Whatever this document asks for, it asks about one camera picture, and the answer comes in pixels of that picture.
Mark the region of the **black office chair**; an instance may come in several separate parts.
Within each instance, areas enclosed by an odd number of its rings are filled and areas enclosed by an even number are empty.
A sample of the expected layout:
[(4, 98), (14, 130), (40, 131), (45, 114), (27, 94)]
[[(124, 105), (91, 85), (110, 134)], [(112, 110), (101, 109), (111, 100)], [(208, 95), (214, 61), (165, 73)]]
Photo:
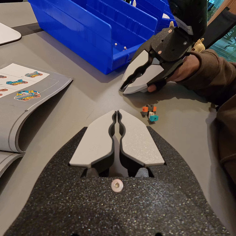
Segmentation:
[(225, 9), (207, 26), (203, 44), (205, 49), (209, 49), (215, 42), (221, 39), (236, 25), (236, 15), (229, 12), (229, 7)]

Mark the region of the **person's brown hooded jacket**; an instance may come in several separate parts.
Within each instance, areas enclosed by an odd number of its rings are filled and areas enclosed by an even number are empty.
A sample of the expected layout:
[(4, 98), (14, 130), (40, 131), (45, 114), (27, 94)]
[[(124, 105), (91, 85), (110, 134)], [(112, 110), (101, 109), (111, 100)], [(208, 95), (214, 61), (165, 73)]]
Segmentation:
[(236, 183), (236, 95), (218, 109), (216, 119), (219, 123), (220, 164)]

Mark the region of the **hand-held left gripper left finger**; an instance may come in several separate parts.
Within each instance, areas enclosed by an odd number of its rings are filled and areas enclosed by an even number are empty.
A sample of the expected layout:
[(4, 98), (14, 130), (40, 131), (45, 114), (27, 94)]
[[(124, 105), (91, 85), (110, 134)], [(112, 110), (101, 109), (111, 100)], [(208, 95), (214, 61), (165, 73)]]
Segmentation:
[(114, 163), (114, 139), (117, 112), (112, 110), (94, 120), (86, 129), (69, 164), (95, 168), (100, 174)]

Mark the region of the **brown tan toy figure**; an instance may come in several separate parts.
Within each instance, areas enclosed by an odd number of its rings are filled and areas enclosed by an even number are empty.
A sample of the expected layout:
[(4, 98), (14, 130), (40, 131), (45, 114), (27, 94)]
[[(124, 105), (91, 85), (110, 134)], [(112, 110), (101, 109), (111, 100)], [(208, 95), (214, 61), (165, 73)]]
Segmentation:
[[(173, 21), (170, 22), (169, 25), (170, 30), (168, 31), (169, 33), (172, 32), (172, 29), (174, 28), (174, 23)], [(202, 52), (203, 50), (205, 50), (205, 46), (203, 44), (204, 38), (199, 39), (194, 46), (192, 47), (192, 51), (196, 51), (196, 52)]]

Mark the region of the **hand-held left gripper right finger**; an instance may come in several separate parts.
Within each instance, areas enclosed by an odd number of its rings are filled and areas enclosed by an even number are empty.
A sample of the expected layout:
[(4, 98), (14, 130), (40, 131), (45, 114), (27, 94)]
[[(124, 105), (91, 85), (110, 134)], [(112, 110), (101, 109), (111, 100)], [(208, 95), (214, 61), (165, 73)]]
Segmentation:
[(128, 173), (140, 168), (164, 165), (165, 161), (152, 138), (148, 126), (125, 110), (117, 111), (120, 139), (120, 163)]

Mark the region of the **grey instruction booklet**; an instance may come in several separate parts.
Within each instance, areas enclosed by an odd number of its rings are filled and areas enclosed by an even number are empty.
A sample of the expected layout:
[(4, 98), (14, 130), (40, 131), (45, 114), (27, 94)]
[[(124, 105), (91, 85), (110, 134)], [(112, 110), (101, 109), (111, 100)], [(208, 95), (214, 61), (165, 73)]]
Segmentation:
[(0, 176), (25, 151), (35, 135), (29, 116), (66, 88), (71, 77), (9, 61), (0, 67)]

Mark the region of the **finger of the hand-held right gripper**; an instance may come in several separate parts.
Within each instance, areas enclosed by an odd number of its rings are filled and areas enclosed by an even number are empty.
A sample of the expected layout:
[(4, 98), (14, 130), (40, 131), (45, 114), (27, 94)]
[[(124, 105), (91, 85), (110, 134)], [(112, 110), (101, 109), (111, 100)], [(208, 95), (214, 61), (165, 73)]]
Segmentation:
[(127, 67), (121, 84), (120, 90), (123, 90), (133, 78), (139, 73), (142, 72), (143, 69), (149, 65), (149, 53), (146, 50), (143, 50)]
[(140, 77), (136, 78), (133, 83), (126, 87), (123, 94), (132, 94), (146, 90), (148, 87), (147, 83), (163, 71), (164, 69), (160, 65), (150, 65)]

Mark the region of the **person's right forearm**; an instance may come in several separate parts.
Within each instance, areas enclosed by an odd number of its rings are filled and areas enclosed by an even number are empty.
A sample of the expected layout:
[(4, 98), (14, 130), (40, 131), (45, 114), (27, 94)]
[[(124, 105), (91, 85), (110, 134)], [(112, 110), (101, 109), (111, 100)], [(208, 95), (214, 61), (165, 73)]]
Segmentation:
[(200, 67), (191, 77), (177, 82), (215, 105), (236, 105), (236, 63), (219, 57), (212, 50), (191, 52)]

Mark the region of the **grey desk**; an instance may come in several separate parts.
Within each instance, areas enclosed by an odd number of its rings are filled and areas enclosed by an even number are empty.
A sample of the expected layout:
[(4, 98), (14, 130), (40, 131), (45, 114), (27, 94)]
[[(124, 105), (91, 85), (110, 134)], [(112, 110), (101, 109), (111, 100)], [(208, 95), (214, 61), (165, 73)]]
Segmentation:
[(174, 82), (159, 93), (123, 96), (118, 88), (126, 67), (104, 75), (44, 31), (0, 46), (0, 65), (10, 60), (67, 75), (73, 82), (61, 99), (55, 96), (43, 104), (43, 111), (35, 116), (38, 130), (25, 156), (4, 173), (8, 182), (2, 184), (0, 195), (1, 236), (24, 207), (43, 168), (67, 141), (111, 110), (123, 109), (148, 125), (140, 108), (149, 102), (157, 102), (159, 115), (151, 127), (185, 159), (213, 211), (230, 230), (222, 172), (213, 154), (214, 143), (207, 136), (215, 117), (213, 105)]

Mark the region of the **teal grey red brick assembly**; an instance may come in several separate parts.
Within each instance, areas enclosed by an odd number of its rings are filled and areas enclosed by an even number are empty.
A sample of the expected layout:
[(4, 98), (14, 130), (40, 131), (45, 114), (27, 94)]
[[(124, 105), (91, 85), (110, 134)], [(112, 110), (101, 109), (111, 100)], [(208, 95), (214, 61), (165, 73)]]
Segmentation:
[(156, 112), (155, 113), (149, 112), (147, 116), (148, 116), (149, 121), (151, 121), (151, 122), (156, 122), (159, 119), (159, 116), (156, 115)]

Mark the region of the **blue plastic bin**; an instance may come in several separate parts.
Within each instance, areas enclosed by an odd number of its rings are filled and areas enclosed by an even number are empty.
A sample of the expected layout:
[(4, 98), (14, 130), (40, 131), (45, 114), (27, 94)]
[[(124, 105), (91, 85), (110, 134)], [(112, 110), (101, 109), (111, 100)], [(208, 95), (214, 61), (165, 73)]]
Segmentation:
[(136, 3), (134, 0), (126, 0), (126, 2), (157, 19), (155, 35), (163, 28), (169, 27), (171, 22), (177, 27), (167, 0), (136, 0)]
[[(123, 0), (29, 0), (40, 28), (104, 74), (131, 61), (157, 19)], [(114, 43), (127, 47), (114, 54)]]

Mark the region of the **person's right hand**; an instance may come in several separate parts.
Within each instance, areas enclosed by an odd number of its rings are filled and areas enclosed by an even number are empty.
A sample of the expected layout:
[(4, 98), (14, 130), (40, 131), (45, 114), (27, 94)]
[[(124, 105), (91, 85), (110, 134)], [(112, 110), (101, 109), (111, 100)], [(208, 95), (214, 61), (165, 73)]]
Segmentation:
[(184, 61), (183, 64), (175, 70), (173, 75), (171, 75), (169, 78), (166, 79), (166, 82), (164, 82), (164, 84), (161, 84), (161, 82), (151, 84), (147, 88), (147, 91), (151, 93), (154, 92), (155, 90), (159, 90), (167, 82), (170, 81), (180, 82), (186, 78), (191, 77), (200, 68), (200, 61), (195, 56), (195, 54), (190, 54), (189, 56), (185, 57), (183, 61)]

